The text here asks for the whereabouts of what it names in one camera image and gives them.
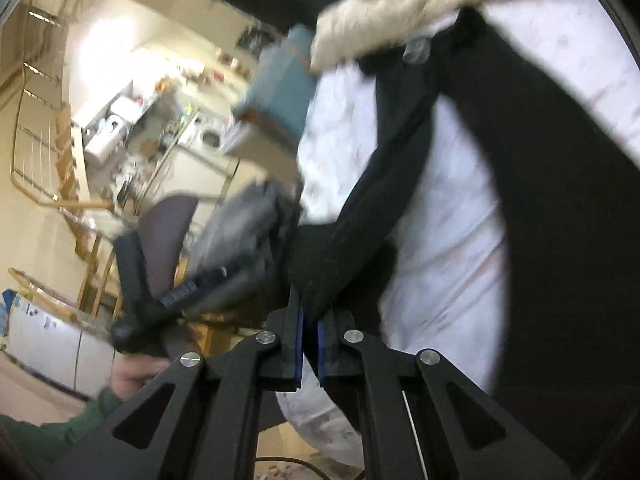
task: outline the green sleeve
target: green sleeve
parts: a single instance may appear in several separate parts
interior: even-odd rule
[[[42,475],[59,456],[98,428],[121,404],[122,401],[105,388],[97,399],[86,404],[84,412],[68,422],[38,427],[0,415],[0,424],[23,458]]]

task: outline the gray fabric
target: gray fabric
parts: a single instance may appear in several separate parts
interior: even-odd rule
[[[272,181],[251,184],[220,205],[194,243],[187,278],[242,262],[242,269],[192,305],[188,317],[229,310],[239,301],[269,311],[280,292],[278,266],[294,202]]]

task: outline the white cabinet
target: white cabinet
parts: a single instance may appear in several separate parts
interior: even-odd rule
[[[9,318],[6,352],[20,364],[73,390],[79,345],[80,329],[50,316],[24,298],[16,298]]]
[[[6,353],[36,377],[95,397],[109,381],[114,349],[18,296],[11,308]]]

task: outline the human hand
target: human hand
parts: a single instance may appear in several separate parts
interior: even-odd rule
[[[145,354],[116,355],[109,387],[120,400],[129,400],[170,364],[169,359]]]

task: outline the cable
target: cable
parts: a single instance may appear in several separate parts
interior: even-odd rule
[[[310,464],[309,462],[305,462],[304,460],[299,460],[297,458],[288,458],[285,456],[259,456],[259,457],[256,457],[255,461],[256,462],[291,462],[292,464],[303,465],[307,469],[311,469],[311,471],[316,473],[322,480],[331,480],[327,475],[325,475],[313,464]]]

